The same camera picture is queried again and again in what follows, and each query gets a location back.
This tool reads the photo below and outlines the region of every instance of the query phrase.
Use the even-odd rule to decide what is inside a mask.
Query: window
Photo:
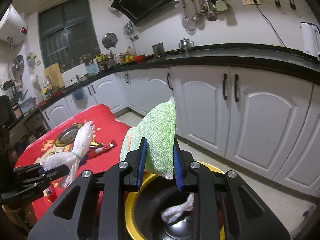
[[[39,34],[45,68],[58,62],[70,69],[83,55],[99,53],[88,0],[70,0],[40,13]]]

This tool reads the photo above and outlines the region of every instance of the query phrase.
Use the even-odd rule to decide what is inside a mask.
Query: silver screw
[[[84,171],[81,173],[81,176],[84,177],[84,178],[87,178],[91,175],[91,171]]]
[[[230,177],[230,178],[235,178],[237,176],[237,173],[235,171],[228,171],[227,175]]]
[[[124,169],[124,168],[128,167],[128,165],[129,164],[127,162],[120,162],[119,163],[119,168]]]
[[[194,169],[197,169],[197,168],[200,168],[200,163],[197,163],[197,162],[193,162],[190,164],[190,166]]]

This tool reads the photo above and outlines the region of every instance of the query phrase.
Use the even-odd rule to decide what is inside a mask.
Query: black range hood
[[[135,26],[178,4],[175,0],[114,0],[112,7],[126,15]]]

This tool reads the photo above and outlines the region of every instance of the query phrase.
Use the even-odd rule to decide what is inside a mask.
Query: green spatula
[[[216,9],[217,9],[218,12],[221,12],[221,11],[228,10],[228,7],[227,7],[227,5],[226,5],[226,3],[224,1],[217,0]]]

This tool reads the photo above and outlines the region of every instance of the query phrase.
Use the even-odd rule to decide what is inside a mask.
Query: red cloth
[[[37,158],[43,156],[43,154],[53,146],[55,139],[63,130],[74,123],[84,123],[87,121],[93,121],[92,125],[95,125],[93,138],[95,141],[108,144],[114,140],[117,143],[117,146],[107,153],[94,159],[87,160],[84,165],[79,167],[76,175],[78,176],[84,170],[90,170],[93,173],[108,170],[112,165],[119,162],[122,143],[130,126],[117,121],[109,107],[105,105],[92,106],[46,133],[26,148],[24,153],[20,156],[16,167],[33,164]],[[64,189],[59,187],[55,188],[58,197],[63,190]],[[39,219],[50,207],[51,202],[48,201],[47,196],[44,196],[34,201],[32,204],[36,217]]]

